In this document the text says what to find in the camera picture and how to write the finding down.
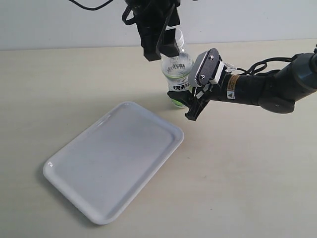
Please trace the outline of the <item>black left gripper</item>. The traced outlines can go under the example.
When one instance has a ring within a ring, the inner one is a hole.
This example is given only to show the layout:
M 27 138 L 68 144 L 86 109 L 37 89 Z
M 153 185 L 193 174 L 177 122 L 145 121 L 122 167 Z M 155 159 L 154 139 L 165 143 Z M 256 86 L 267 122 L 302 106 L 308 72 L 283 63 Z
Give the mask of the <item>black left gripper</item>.
M 174 27 L 180 24 L 177 8 L 181 1 L 126 0 L 125 2 L 127 7 L 123 12 L 123 22 L 125 25 L 137 24 L 144 57 L 148 61 L 156 61 L 161 59 L 161 54 L 169 58 L 179 56 L 175 39 L 176 29 L 166 30 L 166 26 Z

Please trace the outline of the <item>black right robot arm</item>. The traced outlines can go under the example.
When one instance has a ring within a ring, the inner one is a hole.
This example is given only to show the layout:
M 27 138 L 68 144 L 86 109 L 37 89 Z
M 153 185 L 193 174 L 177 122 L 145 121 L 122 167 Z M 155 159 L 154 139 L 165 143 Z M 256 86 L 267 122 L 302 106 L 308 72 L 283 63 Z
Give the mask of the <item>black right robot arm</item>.
M 195 121 L 209 101 L 260 106 L 277 113 L 294 111 L 295 103 L 317 90 L 317 54 L 274 57 L 253 64 L 240 74 L 225 64 L 217 49 L 201 53 L 194 63 L 187 91 L 168 91 L 185 105 L 186 118 Z

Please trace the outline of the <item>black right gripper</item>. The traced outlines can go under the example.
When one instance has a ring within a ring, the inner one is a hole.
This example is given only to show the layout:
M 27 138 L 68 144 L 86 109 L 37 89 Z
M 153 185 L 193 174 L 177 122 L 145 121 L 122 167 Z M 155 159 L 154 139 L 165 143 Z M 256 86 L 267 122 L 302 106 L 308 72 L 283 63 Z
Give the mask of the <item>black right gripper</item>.
M 207 91 L 201 88 L 192 88 L 189 91 L 168 91 L 167 95 L 172 103 L 179 108 L 189 108 L 185 114 L 188 120 L 196 121 L 210 101 L 228 102 L 226 87 L 229 73 L 222 73 L 218 84 L 209 85 Z

